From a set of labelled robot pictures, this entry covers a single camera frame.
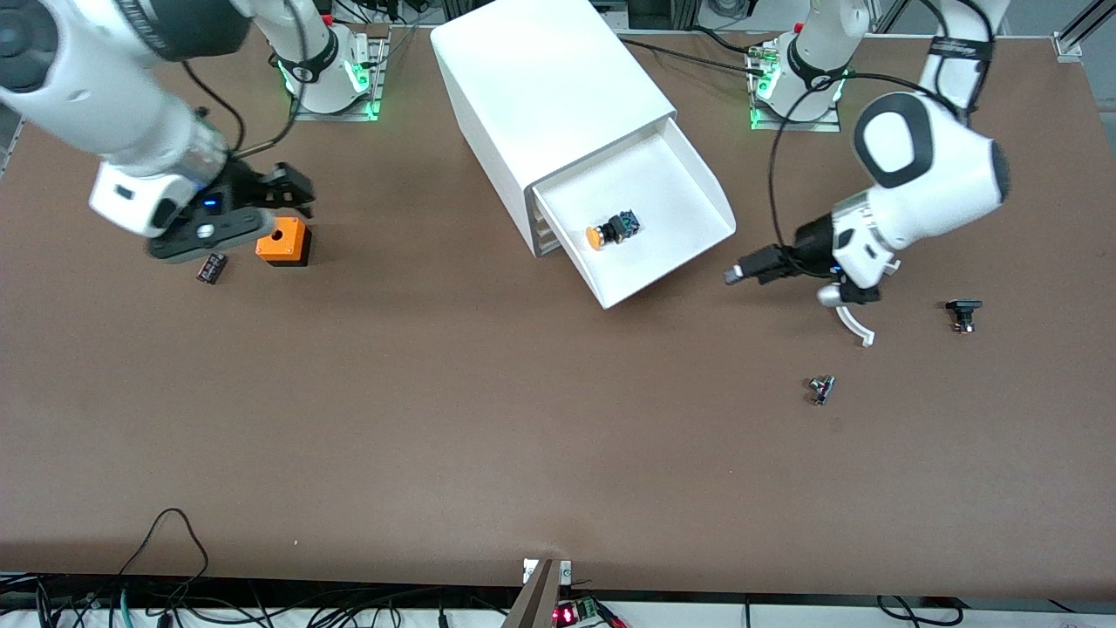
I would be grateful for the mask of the orange push button switch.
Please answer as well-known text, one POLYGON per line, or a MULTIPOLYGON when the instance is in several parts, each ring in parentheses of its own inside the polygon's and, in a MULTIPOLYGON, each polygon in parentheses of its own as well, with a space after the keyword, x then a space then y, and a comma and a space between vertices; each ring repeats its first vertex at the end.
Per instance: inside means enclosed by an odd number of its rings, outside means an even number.
POLYGON ((622 211, 612 215, 602 225, 585 229, 585 236, 593 250, 602 250, 606 245, 618 245, 620 242, 638 234, 641 223, 633 211, 622 211))

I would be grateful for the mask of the white drawer cabinet shell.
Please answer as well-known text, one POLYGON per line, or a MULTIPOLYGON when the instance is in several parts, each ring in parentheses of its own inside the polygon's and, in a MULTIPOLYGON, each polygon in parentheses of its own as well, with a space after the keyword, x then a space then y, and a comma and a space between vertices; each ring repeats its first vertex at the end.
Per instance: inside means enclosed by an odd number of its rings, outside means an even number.
POLYGON ((677 115, 589 0, 493 0, 430 35, 464 141, 535 257, 535 184, 677 115))

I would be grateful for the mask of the orange box with hole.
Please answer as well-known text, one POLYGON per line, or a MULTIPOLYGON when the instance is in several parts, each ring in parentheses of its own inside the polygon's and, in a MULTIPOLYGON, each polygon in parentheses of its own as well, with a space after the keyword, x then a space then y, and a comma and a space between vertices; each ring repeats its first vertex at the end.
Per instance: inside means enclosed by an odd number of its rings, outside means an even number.
POLYGON ((312 231, 304 219, 275 218, 275 228, 256 239, 254 255, 268 265, 310 265, 312 231))

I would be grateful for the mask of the white curved plastic arc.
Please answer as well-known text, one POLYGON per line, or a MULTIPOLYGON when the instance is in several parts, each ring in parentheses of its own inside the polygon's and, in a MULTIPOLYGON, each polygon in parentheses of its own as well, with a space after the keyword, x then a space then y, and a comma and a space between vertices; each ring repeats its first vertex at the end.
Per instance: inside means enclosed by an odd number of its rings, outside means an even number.
POLYGON ((836 311, 841 325, 844 325, 852 334, 856 335, 856 337, 860 338, 862 347, 873 346, 875 342, 875 332, 870 330, 869 327, 862 323, 860 319, 854 316, 854 312, 848 306, 841 305, 840 307, 837 307, 837 309, 834 309, 834 311, 836 311))

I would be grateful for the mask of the circuit board with red LED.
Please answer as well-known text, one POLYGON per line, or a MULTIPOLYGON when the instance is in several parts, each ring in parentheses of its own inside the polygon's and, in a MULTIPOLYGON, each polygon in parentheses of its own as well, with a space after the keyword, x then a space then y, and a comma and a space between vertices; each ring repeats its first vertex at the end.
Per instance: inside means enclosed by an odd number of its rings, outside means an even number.
POLYGON ((555 605, 554 628, 610 628, 610 621, 593 597, 576 597, 555 605))

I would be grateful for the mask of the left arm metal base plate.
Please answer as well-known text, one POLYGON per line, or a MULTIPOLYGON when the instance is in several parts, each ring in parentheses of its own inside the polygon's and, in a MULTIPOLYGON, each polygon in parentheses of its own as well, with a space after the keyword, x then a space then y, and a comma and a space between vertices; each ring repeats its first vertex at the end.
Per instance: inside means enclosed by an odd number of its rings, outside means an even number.
POLYGON ((793 114, 817 113, 816 118, 788 119, 785 112, 805 94, 806 85, 793 73, 785 73, 780 66, 781 49, 776 39, 757 44, 748 49, 745 68, 757 69, 759 75, 748 79, 749 112, 751 131, 778 131, 786 122, 788 131, 837 133, 840 131, 841 83, 834 83, 820 94, 812 94, 793 114))

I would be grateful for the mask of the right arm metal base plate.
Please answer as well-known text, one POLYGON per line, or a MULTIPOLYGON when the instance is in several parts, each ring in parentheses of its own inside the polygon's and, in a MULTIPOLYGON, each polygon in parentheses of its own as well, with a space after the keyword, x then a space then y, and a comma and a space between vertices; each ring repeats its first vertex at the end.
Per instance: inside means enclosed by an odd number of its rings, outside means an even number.
POLYGON ((337 60, 319 74, 300 94, 289 73, 283 73, 288 91, 299 98, 292 108, 296 120, 371 122, 378 119, 385 84, 389 38, 371 38, 366 33, 343 33, 340 25, 331 32, 338 35, 337 60))

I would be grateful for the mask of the black switch contact block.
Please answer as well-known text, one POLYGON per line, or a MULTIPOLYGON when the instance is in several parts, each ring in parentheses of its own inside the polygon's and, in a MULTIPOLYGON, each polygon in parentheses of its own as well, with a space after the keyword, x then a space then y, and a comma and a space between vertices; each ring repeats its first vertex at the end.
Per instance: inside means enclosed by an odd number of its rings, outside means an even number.
POLYGON ((979 299, 953 299, 944 305, 944 309, 951 315, 953 330, 964 335, 974 332, 974 313, 982 306, 979 299))

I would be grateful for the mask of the aluminium frame profile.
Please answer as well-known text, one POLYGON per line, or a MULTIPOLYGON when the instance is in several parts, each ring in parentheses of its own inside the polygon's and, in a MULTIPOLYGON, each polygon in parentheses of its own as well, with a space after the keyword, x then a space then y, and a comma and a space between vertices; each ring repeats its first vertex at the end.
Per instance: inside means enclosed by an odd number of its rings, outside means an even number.
POLYGON ((1116 16, 1116 0, 1088 0, 1068 25, 1052 35, 1052 44, 1060 64, 1080 62, 1081 44, 1099 32, 1103 25, 1116 16))

